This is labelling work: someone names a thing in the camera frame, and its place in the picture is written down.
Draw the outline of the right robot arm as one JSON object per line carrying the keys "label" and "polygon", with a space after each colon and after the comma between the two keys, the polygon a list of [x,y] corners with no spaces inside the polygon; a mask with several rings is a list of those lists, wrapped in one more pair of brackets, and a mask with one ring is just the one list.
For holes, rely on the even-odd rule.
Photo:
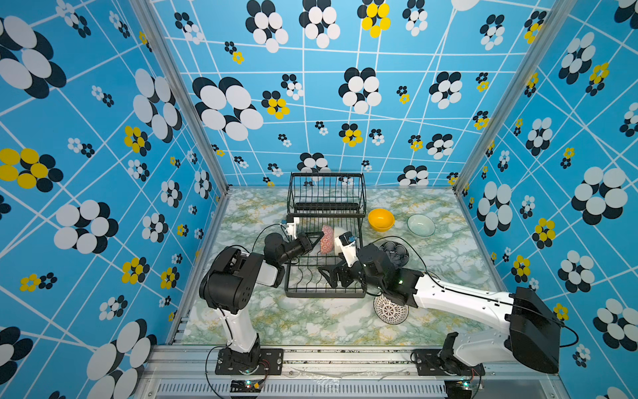
{"label": "right robot arm", "polygon": [[398,267],[375,244],[342,248],[338,264],[319,267],[333,288],[358,282],[378,289],[400,307],[435,309],[478,321],[488,330],[475,335],[451,332],[440,351],[447,372],[483,362],[516,360],[546,374],[559,371],[563,323],[535,291],[490,292],[451,284],[428,273]]}

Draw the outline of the plain white bowl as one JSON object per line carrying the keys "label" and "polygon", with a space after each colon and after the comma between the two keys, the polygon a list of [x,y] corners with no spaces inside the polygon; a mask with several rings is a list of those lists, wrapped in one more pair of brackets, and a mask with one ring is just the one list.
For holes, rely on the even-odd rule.
{"label": "plain white bowl", "polygon": [[351,244],[352,233],[344,228],[336,226],[333,229],[333,244],[335,252],[342,251],[343,248]]}

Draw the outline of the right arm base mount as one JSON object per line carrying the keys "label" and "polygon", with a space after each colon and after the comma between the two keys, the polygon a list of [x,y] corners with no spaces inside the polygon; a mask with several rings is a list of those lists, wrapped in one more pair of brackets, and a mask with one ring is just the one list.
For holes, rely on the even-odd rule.
{"label": "right arm base mount", "polygon": [[474,367],[465,365],[453,357],[441,357],[439,349],[415,349],[410,360],[415,364],[419,376],[435,377],[483,377],[482,364]]}

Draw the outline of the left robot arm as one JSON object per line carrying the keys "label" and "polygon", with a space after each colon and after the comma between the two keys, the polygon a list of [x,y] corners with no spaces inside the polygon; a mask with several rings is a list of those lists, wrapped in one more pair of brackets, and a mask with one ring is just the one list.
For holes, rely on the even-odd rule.
{"label": "left robot arm", "polygon": [[219,360],[234,371],[249,373],[260,365],[261,345],[248,311],[258,285],[277,288],[283,281],[285,265],[310,253],[324,233],[298,233],[285,240],[272,233],[264,239],[261,254],[233,245],[214,259],[199,285],[199,297],[220,319],[226,334]]}

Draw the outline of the white red lattice bowl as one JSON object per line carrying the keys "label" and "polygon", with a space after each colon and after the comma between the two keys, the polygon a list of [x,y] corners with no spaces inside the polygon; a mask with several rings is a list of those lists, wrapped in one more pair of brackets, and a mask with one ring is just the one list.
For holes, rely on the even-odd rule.
{"label": "white red lattice bowl", "polygon": [[373,309],[377,317],[389,325],[403,324],[409,317],[409,307],[407,305],[395,304],[385,296],[375,297]]}

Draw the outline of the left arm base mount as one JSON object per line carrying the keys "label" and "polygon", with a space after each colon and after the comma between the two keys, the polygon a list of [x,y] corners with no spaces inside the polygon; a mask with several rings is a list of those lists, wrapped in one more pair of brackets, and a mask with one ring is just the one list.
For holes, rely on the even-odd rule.
{"label": "left arm base mount", "polygon": [[284,350],[261,348],[257,352],[236,352],[230,348],[219,351],[216,375],[274,375],[282,374]]}

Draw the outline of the black floral pink bowl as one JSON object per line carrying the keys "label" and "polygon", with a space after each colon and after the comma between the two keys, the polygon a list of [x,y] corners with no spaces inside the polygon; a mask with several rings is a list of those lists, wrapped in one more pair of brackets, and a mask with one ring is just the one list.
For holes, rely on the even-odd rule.
{"label": "black floral pink bowl", "polygon": [[322,232],[324,233],[324,237],[321,238],[322,251],[320,253],[324,255],[332,254],[334,251],[333,228],[330,225],[324,224],[324,226],[322,226]]}

